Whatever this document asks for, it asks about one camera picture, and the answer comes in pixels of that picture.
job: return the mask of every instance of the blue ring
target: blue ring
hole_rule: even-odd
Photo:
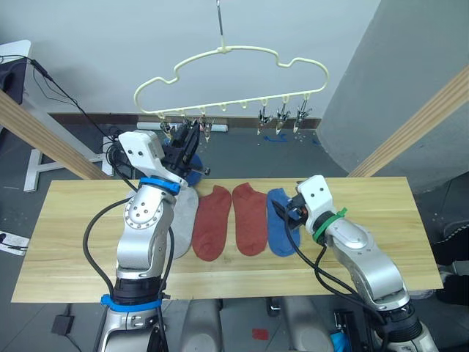
[[[103,295],[101,297],[101,304],[104,306],[108,306],[115,312],[121,313],[133,313],[133,312],[141,312],[143,310],[151,310],[154,308],[158,308],[161,306],[161,300],[158,299],[157,301],[143,303],[143,304],[134,304],[133,306],[122,306],[120,304],[115,304],[109,295]]]
[[[175,196],[176,194],[179,194],[179,191],[181,189],[181,185],[179,185],[178,183],[174,183],[174,182],[171,182],[171,181],[160,180],[159,178],[142,177],[140,179],[140,183],[146,183],[148,185],[160,186],[160,187],[166,189],[173,196]]]

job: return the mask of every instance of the blue sock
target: blue sock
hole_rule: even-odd
[[[269,234],[269,247],[274,254],[279,257],[286,257],[295,253],[292,245],[288,241],[287,234],[285,233],[284,220],[277,215],[272,201],[275,200],[283,206],[287,206],[289,197],[285,194],[283,188],[271,189],[267,193],[267,229]],[[296,213],[291,212],[290,216],[298,219]],[[300,246],[300,231],[296,229],[292,231],[293,241],[297,246]]]

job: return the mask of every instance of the green ring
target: green ring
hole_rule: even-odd
[[[324,221],[319,229],[315,233],[313,233],[313,240],[317,242],[322,235],[322,233],[329,227],[330,224],[335,222],[335,220],[345,217],[345,213],[347,212],[347,208],[342,208],[342,210],[338,211],[336,215],[331,216],[329,219]]]

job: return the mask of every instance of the power cord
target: power cord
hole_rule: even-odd
[[[78,343],[76,343],[76,341],[69,335],[70,330],[72,329],[73,321],[75,320],[75,316],[71,315],[71,312],[72,304],[69,303],[65,307],[64,314],[56,315],[55,319],[53,320],[51,332],[53,334],[65,336],[72,343],[72,345],[75,346],[78,352],[82,352]]]
[[[95,215],[95,217],[93,217],[93,219],[89,222],[88,226],[86,227],[86,230],[85,230],[85,233],[83,235],[83,244],[82,244],[82,248],[83,248],[83,253],[85,254],[85,258],[86,260],[88,260],[88,263],[93,267],[93,269],[97,272],[97,274],[99,276],[101,276],[101,279],[104,280],[104,282],[106,283],[106,285],[108,286],[108,289],[109,289],[109,295],[110,297],[112,298],[113,294],[114,294],[114,286],[112,285],[112,282],[111,280],[109,279],[109,277],[106,275],[106,273],[103,271],[103,269],[95,262],[95,260],[93,259],[93,257],[91,256],[91,253],[89,253],[89,248],[88,248],[88,239],[89,239],[89,234],[93,228],[93,226],[96,224],[96,222],[100,219],[101,216],[103,216],[104,214],[106,214],[108,211],[110,211],[111,209],[114,209],[115,207],[119,206],[119,205],[122,205],[122,204],[125,204],[126,202],[128,202],[130,198],[127,198],[127,199],[123,199],[123,200],[120,200],[118,202],[115,202],[115,203],[112,203],[111,205],[108,205],[107,207],[105,207],[104,209],[102,209],[98,214]]]
[[[327,246],[322,247],[322,250],[319,253],[319,255],[317,256],[317,259],[316,259],[315,263],[310,261],[307,258],[307,256],[305,256],[305,254],[298,248],[295,241],[293,240],[292,233],[291,233],[290,228],[288,226],[288,220],[289,220],[288,210],[286,210],[284,212],[284,224],[285,224],[285,233],[287,234],[288,241],[292,245],[295,252],[297,252],[297,254],[300,256],[300,258],[303,259],[303,261],[306,264],[308,264],[311,268],[314,269],[314,275],[316,276],[317,281],[329,292],[332,292],[336,296],[341,297],[341,298],[345,299],[346,301],[349,301],[350,303],[353,303],[353,304],[356,304],[356,305],[362,307],[363,310],[368,312],[377,321],[379,321],[382,325],[384,325],[385,320],[380,315],[380,313],[378,313],[378,312],[374,311],[373,309],[371,309],[370,307],[368,307],[363,302],[363,299],[358,295],[358,293],[355,290],[353,290],[353,288],[351,288],[345,282],[341,281],[340,279],[336,278],[335,276],[329,274],[327,271],[324,271],[323,269],[321,269],[319,267],[320,261],[321,261],[322,257],[324,256],[325,251],[327,250]],[[344,289],[349,291],[352,294],[352,297],[347,296],[345,293],[343,293],[343,292],[331,287],[327,283],[325,283],[324,280],[322,280],[322,278],[320,277],[320,274],[326,276],[328,279],[334,281],[335,283],[337,283],[338,285],[340,285],[341,287],[343,287]],[[380,352],[386,351],[387,346],[388,346],[388,334],[385,333],[385,335],[383,337],[383,342],[381,343]]]
[[[119,175],[123,180],[124,182],[131,188],[133,189],[134,191],[137,191],[137,188],[132,185],[130,182],[129,182],[129,178],[130,177],[127,177],[123,172],[121,172],[119,170],[119,167],[120,166],[126,166],[130,169],[131,172],[134,172],[135,169],[133,168],[132,165],[130,165],[129,163],[127,163],[126,161],[122,161],[122,154],[124,155],[124,158],[127,159],[127,156],[125,155],[125,153],[123,152],[122,150],[122,146],[120,145],[119,143],[119,134],[122,132],[120,129],[118,129],[116,126],[111,126],[109,128],[109,133],[105,133],[98,125],[97,123],[81,108],[80,104],[78,103],[78,101],[75,99],[75,98],[72,98],[67,92],[64,91],[64,89],[57,83],[54,81],[54,79],[52,78],[51,75],[49,75],[49,73],[47,72],[47,70],[38,62],[36,61],[35,59],[31,59],[27,56],[24,56],[24,55],[2,55],[0,56],[0,64],[4,61],[5,58],[7,57],[15,57],[15,58],[24,58],[26,59],[26,62],[29,63],[31,66],[32,66],[32,78],[34,80],[34,82],[36,83],[36,85],[39,87],[41,93],[44,95],[44,97],[46,99],[49,99],[49,100],[55,100],[55,101],[58,101],[60,103],[65,103],[65,104],[70,104],[74,107],[76,107],[84,116],[85,118],[88,119],[88,121],[104,136],[106,137],[109,142],[107,143],[112,143],[112,146],[110,148],[108,148],[108,152],[110,150],[113,151],[113,155],[110,155],[108,156],[108,153],[106,153],[106,159],[108,159],[108,162],[109,164],[112,166],[114,172]],[[24,62],[21,62],[21,63],[18,63],[18,65],[25,65]],[[43,77],[43,81],[45,83],[45,85],[47,86],[47,88],[52,91],[53,93],[57,94],[60,98],[53,98],[53,97],[50,97],[49,95],[47,95],[45,93],[45,90],[44,90],[44,87],[41,86],[41,84],[39,83],[39,81],[37,80],[37,77],[36,77],[36,71]],[[55,90],[51,84],[49,84],[49,82],[51,84],[53,84],[59,91]],[[116,131],[115,133],[111,133],[111,129],[112,128],[115,128]]]
[[[166,264],[166,269],[164,271],[163,279],[161,280],[160,290],[158,291],[158,299],[163,299],[163,290],[166,288],[166,280],[168,279],[169,271],[171,270],[171,264],[173,263],[173,256],[174,256],[174,233],[172,228],[169,228],[169,237],[171,241],[171,246],[169,248],[169,258],[168,263]],[[161,338],[161,343],[163,344],[162,349],[163,352],[168,352],[168,340],[166,339],[166,332],[164,330],[164,323],[163,323],[163,313],[161,311],[161,306],[158,307],[157,310],[158,314],[158,325],[160,326],[159,333]]]

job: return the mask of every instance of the sock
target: sock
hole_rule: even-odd
[[[249,183],[233,190],[236,218],[236,245],[244,255],[257,255],[267,244],[266,195],[256,192]]]
[[[279,257],[286,257],[295,253],[290,241],[288,241],[287,234],[285,233],[284,220],[277,215],[272,201],[275,200],[281,205],[286,206],[289,197],[285,194],[283,188],[272,189],[267,193],[267,229],[269,233],[269,247],[274,254]],[[291,212],[290,216],[298,219],[298,214]],[[300,230],[296,229],[291,231],[293,241],[300,246]]]
[[[223,251],[231,206],[232,196],[221,186],[213,186],[211,194],[199,199],[192,247],[200,259],[211,262]]]
[[[196,220],[199,196],[195,189],[186,187],[176,196],[174,218],[171,228],[174,233],[174,259],[183,256],[191,246],[193,224]],[[171,239],[166,240],[166,258],[169,256]]]

